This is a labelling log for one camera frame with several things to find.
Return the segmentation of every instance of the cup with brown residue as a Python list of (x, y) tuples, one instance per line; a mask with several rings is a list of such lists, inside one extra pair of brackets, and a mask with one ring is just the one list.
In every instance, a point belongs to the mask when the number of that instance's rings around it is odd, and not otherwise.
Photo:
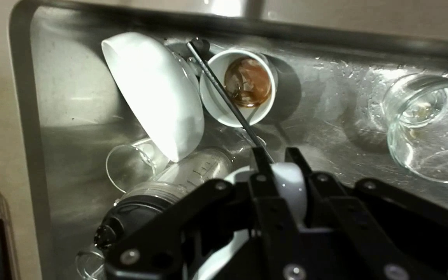
[[(277, 74), (263, 55), (232, 49), (215, 55), (209, 68), (249, 125), (257, 125), (269, 114), (277, 92)], [(202, 75), (199, 86), (209, 114), (226, 127), (241, 128), (207, 77)]]

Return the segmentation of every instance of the screw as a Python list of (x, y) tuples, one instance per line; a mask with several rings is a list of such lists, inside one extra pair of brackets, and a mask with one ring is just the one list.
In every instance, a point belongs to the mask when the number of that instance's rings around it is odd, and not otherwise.
[(318, 181), (321, 181), (321, 183), (328, 183), (330, 178), (328, 178), (327, 175), (318, 175)]
[(384, 276), (389, 280), (409, 280), (408, 271), (398, 265), (392, 265), (392, 264), (384, 267)]
[(375, 183), (372, 183), (372, 181), (364, 183), (364, 187), (366, 187), (367, 190), (375, 190), (375, 189), (377, 189)]
[(122, 256), (120, 256), (120, 262), (126, 267), (131, 267), (134, 265), (136, 262), (140, 260), (140, 253), (137, 250), (131, 250), (131, 251), (125, 251)]
[(218, 183), (218, 184), (215, 186), (215, 189), (216, 189), (216, 190), (226, 190), (227, 186), (226, 186), (224, 183)]
[(305, 270), (299, 265), (288, 265), (283, 271), (283, 276), (286, 280), (305, 280), (307, 279)]
[(268, 178), (263, 175), (258, 175), (255, 180), (257, 180), (257, 183), (266, 183), (268, 181)]

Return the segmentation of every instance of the metal rod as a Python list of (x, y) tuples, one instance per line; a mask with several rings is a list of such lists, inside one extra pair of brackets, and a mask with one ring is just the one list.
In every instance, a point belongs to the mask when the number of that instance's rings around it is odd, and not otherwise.
[(263, 142), (258, 141), (257, 134), (252, 131), (251, 125), (248, 120), (244, 120), (244, 117), (241, 116), (240, 110), (235, 106), (235, 103), (229, 99), (223, 83), (215, 77), (215, 74), (212, 72), (212, 69), (207, 66), (207, 63), (202, 60), (202, 57), (198, 54), (196, 47), (193, 46), (193, 43), (188, 43), (188, 49), (193, 54), (195, 60), (198, 61), (198, 64), (202, 68), (204, 74), (207, 75), (207, 78), (210, 80), (210, 83), (213, 85), (213, 88), (218, 91), (218, 94), (221, 96), (221, 99), (224, 100), (224, 103), (227, 105), (227, 108), (230, 110), (230, 113), (238, 119), (238, 122), (241, 124), (243, 130), (246, 131), (246, 134), (251, 138), (251, 141), (254, 142), (254, 145), (257, 148), (263, 148), (265, 153), (269, 158), (269, 164), (272, 162), (272, 158), (269, 156), (266, 147), (263, 145)]

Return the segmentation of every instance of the white bowl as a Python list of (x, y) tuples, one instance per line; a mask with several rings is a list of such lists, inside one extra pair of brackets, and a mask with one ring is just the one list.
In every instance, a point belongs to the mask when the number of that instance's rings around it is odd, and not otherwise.
[(123, 33), (101, 43), (111, 74), (132, 114), (173, 162), (195, 152), (204, 136), (198, 83), (182, 60), (160, 43)]
[[(269, 82), (271, 82), (271, 94), (265, 103), (262, 103), (258, 108), (238, 108), (243, 117), (252, 127), (262, 122), (269, 114), (274, 105), (276, 92), (277, 92), (277, 74), (276, 74), (276, 69), (271, 66), (271, 63), (265, 57), (257, 55), (254, 52), (240, 50), (240, 49), (230, 49), (230, 50), (215, 55), (209, 61), (209, 68), (213, 71), (215, 77), (224, 85), (224, 75), (226, 75), (227, 68), (240, 58), (255, 60), (266, 71)], [(206, 75), (202, 75), (199, 88), (201, 88), (202, 103), (215, 120), (230, 128), (241, 128), (237, 117), (227, 108), (227, 105), (224, 103), (221, 96), (215, 91), (215, 88), (212, 86), (212, 83), (209, 82)]]

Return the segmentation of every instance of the stainless steel sink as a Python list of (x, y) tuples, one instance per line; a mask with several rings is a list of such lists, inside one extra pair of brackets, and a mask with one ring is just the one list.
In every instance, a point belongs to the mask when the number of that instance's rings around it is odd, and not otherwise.
[[(27, 203), (39, 240), (36, 267), (42, 268), (42, 276), (28, 276), (14, 265), (16, 276), (78, 279), (75, 254), (89, 246), (95, 228), (120, 197), (104, 175), (106, 155), (115, 145), (146, 138), (100, 50), (103, 40), (123, 32), (140, 32), (168, 46), (199, 36), (210, 41), (213, 52), (240, 46), (268, 55), (283, 83), (276, 110), (255, 130), (276, 161), (286, 147), (297, 147), (314, 170), (333, 173), (349, 186), (378, 178), (448, 208), (448, 187), (397, 167), (381, 138), (369, 138), (355, 127), (356, 100), (386, 91), (395, 77), (448, 75), (448, 33), (437, 30), (420, 38), (416, 27), (397, 35), (388, 27), (363, 29), (364, 22), (347, 29), (341, 19), (335, 21), (338, 27), (325, 19), (316, 24), (313, 12), (304, 19), (293, 2), (283, 4), (285, 8), (279, 8), (280, 2), (246, 2), (254, 5), (230, 15), (199, 2), (173, 8), (167, 2), (159, 7), (122, 2), (115, 10), (111, 4), (22, 2), (14, 10), (10, 26), (14, 105), (20, 110), (25, 144), (22, 164), (31, 194)], [(206, 125), (202, 145), (234, 133), (209, 117)]]

